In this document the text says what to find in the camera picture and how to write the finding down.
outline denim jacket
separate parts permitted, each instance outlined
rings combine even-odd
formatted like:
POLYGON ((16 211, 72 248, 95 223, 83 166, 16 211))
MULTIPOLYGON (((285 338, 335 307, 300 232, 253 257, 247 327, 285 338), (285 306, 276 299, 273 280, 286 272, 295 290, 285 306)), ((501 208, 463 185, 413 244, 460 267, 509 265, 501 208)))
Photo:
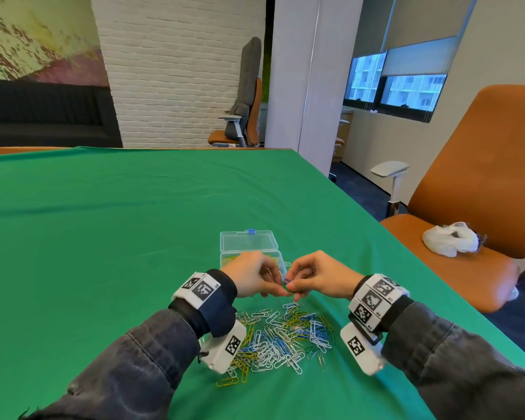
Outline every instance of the denim jacket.
MULTIPOLYGON (((58 401, 28 419, 165 420, 199 351, 195 332, 178 313, 158 311, 109 345, 58 401)), ((422 303, 396 319, 383 355, 439 420, 525 419, 525 370, 422 303)))

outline black sofa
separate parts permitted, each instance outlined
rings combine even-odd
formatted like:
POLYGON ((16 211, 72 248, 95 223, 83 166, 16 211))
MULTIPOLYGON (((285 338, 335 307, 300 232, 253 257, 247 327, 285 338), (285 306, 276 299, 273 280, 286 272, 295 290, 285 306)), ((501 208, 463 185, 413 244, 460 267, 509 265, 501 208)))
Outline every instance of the black sofa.
POLYGON ((122 147, 111 91, 0 80, 0 147, 122 147))

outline window frame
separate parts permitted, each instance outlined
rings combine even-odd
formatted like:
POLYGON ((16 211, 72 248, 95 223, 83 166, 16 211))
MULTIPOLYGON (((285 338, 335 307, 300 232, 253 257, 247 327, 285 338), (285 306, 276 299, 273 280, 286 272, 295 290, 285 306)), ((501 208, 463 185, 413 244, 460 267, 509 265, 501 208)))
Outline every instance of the window frame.
MULTIPOLYGON (((373 102, 364 102, 364 101, 344 98, 343 105, 354 107, 356 109, 361 109, 361 110, 374 110, 374 111, 377 111, 378 113, 383 113, 384 115, 391 115, 391 116, 396 116, 398 118, 410 119, 413 121, 429 123, 430 120, 432 119, 433 113, 435 112, 435 108, 438 105, 438 101, 441 96, 441 92, 443 91, 445 87, 445 83, 447 82, 447 74, 445 74, 443 84, 440 90, 440 95, 438 96, 438 101, 436 101, 434 109, 432 111, 422 110, 422 109, 413 109, 410 107, 393 106, 393 105, 387 105, 385 103, 381 103, 381 99, 383 98, 383 94, 385 92, 385 86, 387 84, 387 79, 390 77, 392 76, 381 76, 379 78, 379 83, 377 85, 377 90, 376 90, 375 98, 373 99, 373 102)), ((350 76, 348 77, 348 82, 346 83, 344 95, 346 95, 346 89, 348 88, 349 84, 350 84, 350 76)))

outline desk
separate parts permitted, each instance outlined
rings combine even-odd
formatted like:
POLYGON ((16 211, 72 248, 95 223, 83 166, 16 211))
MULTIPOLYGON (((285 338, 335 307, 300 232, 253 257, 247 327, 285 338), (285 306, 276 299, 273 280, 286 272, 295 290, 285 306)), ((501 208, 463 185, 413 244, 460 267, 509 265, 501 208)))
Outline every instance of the desk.
MULTIPOLYGON (((0 419, 46 406, 109 343, 158 309, 192 272, 218 266, 221 231, 272 230, 285 260, 322 249, 383 272, 440 315, 525 354, 295 152, 74 148, 0 155, 0 419)), ((287 299, 236 301, 281 309, 287 299)), ((335 333, 347 302, 312 294, 335 333)), ((402 373, 362 374, 337 338, 325 355, 216 388, 196 362, 175 419, 421 419, 402 373)))

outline floor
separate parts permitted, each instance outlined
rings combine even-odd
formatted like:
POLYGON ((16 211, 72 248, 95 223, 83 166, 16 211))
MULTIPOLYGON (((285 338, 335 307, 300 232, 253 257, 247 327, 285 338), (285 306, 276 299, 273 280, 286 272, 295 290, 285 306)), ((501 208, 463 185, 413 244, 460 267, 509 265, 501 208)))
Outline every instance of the floor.
MULTIPOLYGON (((333 163, 331 172, 336 174, 337 186, 375 219, 385 218, 388 194, 343 163, 333 163)), ((400 213, 406 213, 406 207, 401 206, 400 213)), ((485 317, 525 351, 525 290, 519 292, 516 300, 485 317)))

